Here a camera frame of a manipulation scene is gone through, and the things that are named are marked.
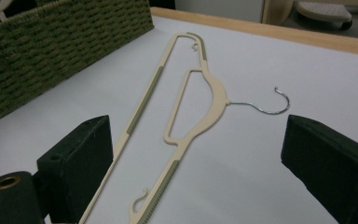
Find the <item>green rubber grip strip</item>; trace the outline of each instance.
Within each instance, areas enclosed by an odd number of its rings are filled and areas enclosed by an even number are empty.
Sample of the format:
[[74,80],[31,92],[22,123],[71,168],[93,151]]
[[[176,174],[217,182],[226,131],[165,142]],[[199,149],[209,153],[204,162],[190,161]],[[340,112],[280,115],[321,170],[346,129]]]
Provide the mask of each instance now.
[[164,69],[164,66],[160,66],[158,68],[158,71],[156,72],[156,75],[155,75],[155,77],[154,77],[154,79],[152,81],[152,84],[150,85],[149,90],[147,91],[147,93],[145,95],[144,100],[142,101],[141,105],[139,106],[139,109],[136,112],[136,114],[135,114],[135,116],[134,116],[134,118],[133,118],[133,120],[132,120],[132,122],[130,124],[129,129],[127,130],[127,134],[131,135],[133,133],[133,131],[135,130],[135,127],[138,124],[138,121],[141,118],[142,114],[144,113],[145,108],[147,106],[147,103],[149,102],[149,100],[150,100],[150,98],[151,98],[151,96],[153,94],[153,91],[157,86],[158,80],[161,77],[163,69]]
[[205,44],[204,44],[204,42],[203,42],[202,37],[200,37],[199,35],[193,34],[193,33],[188,33],[188,34],[189,34],[189,35],[194,35],[194,36],[196,36],[196,37],[200,40],[201,45],[202,45],[202,46],[201,46],[201,48],[202,48],[202,59],[206,61]]
[[146,208],[144,214],[142,215],[141,219],[139,220],[138,224],[146,224],[147,221],[151,218],[155,208],[157,207],[158,201],[161,198],[162,194],[164,193],[165,189],[168,187],[173,174],[175,173],[176,169],[179,166],[180,161],[174,161],[168,170],[168,173],[165,175],[164,179],[161,182],[161,185],[158,187],[156,194],[154,195],[152,201],[150,202],[149,206]]

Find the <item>hanger hook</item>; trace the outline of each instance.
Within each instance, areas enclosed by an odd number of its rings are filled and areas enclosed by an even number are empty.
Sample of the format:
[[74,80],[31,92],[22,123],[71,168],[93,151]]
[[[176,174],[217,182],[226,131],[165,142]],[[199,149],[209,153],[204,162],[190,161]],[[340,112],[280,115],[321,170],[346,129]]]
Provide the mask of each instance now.
[[289,100],[289,97],[288,97],[285,93],[283,93],[283,92],[281,92],[281,91],[278,90],[278,87],[277,87],[277,86],[274,88],[274,90],[275,90],[275,92],[277,92],[278,94],[282,95],[282,96],[286,99],[286,101],[287,101],[287,107],[286,107],[285,109],[280,110],[280,111],[273,112],[273,111],[263,110],[263,109],[261,109],[260,107],[254,105],[253,103],[248,103],[248,102],[230,102],[230,104],[231,104],[231,105],[250,105],[250,106],[252,106],[254,109],[260,111],[261,113],[265,113],[265,114],[268,114],[268,115],[280,115],[280,114],[286,112],[286,110],[289,109],[289,107],[290,107],[290,100]]

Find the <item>green woven basket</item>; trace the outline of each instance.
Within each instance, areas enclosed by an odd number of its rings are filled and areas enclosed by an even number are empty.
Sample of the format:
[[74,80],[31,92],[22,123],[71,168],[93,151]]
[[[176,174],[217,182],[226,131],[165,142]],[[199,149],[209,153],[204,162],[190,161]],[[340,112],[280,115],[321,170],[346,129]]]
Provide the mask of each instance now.
[[39,0],[0,22],[0,118],[153,29],[147,0]]

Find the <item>wooden table edge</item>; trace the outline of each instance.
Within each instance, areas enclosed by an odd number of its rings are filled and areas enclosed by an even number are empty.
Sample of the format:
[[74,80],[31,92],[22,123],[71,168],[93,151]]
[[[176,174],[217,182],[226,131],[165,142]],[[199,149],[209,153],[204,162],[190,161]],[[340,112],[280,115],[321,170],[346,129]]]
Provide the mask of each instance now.
[[150,11],[153,16],[167,19],[188,21],[196,24],[239,31],[252,35],[268,36],[301,44],[358,54],[358,38],[354,37],[303,31],[281,26],[267,25],[250,21],[232,20],[160,7],[151,7]]

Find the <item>white surface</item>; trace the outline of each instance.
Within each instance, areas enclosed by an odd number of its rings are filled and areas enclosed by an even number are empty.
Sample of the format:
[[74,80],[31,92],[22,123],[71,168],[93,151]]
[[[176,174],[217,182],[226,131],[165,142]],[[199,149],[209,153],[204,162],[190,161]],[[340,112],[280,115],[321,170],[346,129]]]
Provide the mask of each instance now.
[[175,0],[176,9],[243,21],[261,22],[264,1]]
[[[292,107],[268,116],[230,105],[189,147],[149,223],[336,223],[280,154],[289,114],[317,119],[358,142],[358,55],[156,17],[154,23],[156,29],[1,119],[0,175],[34,173],[36,160],[86,119],[108,114],[115,143],[169,39],[189,31],[203,37],[210,71],[230,100],[280,110],[285,101],[276,85]],[[172,155],[162,135],[185,70],[198,63],[191,44],[178,42],[88,223],[128,223],[131,201],[153,187]],[[195,74],[173,135],[202,117],[208,97]]]

